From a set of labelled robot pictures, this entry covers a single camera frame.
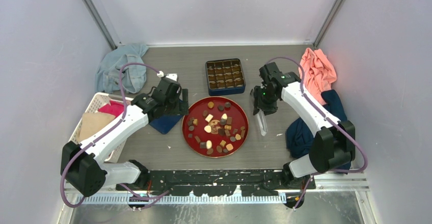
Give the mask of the metal tongs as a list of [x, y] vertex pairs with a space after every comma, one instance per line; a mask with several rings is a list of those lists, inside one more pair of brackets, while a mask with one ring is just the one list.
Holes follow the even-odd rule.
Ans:
[[250, 92], [250, 104], [253, 112], [253, 116], [256, 119], [257, 128], [260, 131], [261, 136], [265, 136], [268, 132], [267, 123], [265, 119], [264, 112], [257, 107], [257, 102], [255, 101], [255, 93], [252, 89]]

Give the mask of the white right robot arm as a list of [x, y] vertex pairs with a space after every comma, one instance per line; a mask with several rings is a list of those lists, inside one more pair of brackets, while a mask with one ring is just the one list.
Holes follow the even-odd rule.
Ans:
[[297, 112], [314, 136], [309, 153], [284, 166], [282, 177], [286, 187], [297, 188], [304, 176], [338, 170], [355, 159], [354, 125], [340, 121], [325, 110], [295, 73], [282, 73], [271, 62], [259, 69], [259, 76], [262, 83], [254, 87], [251, 97], [261, 134], [268, 131], [265, 117], [274, 114], [277, 102], [283, 101]]

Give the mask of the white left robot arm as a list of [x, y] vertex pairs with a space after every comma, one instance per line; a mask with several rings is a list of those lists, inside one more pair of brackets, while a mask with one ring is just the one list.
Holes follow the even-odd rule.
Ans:
[[137, 190], [149, 182], [148, 169], [136, 160], [107, 163], [108, 156], [132, 134], [162, 116], [188, 114], [188, 90], [177, 74], [162, 77], [151, 93], [133, 98], [125, 111], [99, 132], [80, 144], [68, 142], [62, 149], [62, 183], [67, 181], [83, 196], [90, 197], [102, 187], [125, 184]]

